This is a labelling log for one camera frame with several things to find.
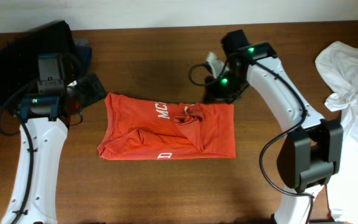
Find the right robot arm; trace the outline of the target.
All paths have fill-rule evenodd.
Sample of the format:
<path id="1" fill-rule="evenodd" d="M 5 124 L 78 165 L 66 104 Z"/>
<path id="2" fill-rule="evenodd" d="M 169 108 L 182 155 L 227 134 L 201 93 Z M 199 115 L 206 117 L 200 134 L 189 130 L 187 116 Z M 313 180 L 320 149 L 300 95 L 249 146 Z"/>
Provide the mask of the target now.
<path id="1" fill-rule="evenodd" d="M 251 44 L 243 30 L 235 30 L 221 39 L 221 45 L 226 60 L 210 54 L 205 63 L 210 76 L 203 101 L 231 104 L 248 87 L 260 94 L 282 129 L 259 156 L 263 177 L 282 193 L 272 223 L 310 223 L 316 196 L 339 172 L 343 128 L 339 120 L 328 121 L 307 102 L 268 42 Z M 277 157 L 283 187 L 272 182 L 262 164 L 267 149 L 279 139 L 284 140 Z"/>

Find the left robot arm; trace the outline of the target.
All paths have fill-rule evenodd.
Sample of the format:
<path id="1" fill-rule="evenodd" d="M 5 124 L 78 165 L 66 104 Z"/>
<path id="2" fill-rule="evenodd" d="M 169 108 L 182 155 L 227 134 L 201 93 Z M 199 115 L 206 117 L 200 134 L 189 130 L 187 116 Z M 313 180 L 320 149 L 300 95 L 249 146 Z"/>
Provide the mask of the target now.
<path id="1" fill-rule="evenodd" d="M 1 109 L 11 109 L 20 128 L 21 148 L 11 199 L 2 223 L 56 223 L 58 166 L 71 117 L 107 93 L 96 74 L 79 75 L 72 54 L 42 54 L 39 74 L 12 94 Z"/>

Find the orange red printed t-shirt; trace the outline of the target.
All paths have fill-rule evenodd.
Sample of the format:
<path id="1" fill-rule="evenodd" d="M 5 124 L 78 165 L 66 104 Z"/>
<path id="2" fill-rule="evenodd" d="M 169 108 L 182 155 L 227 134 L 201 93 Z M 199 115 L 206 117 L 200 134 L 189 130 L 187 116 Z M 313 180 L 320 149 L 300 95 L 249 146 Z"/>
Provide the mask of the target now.
<path id="1" fill-rule="evenodd" d="M 107 160 L 236 157 L 234 107 L 138 100 L 110 93 L 108 126 L 97 147 Z"/>

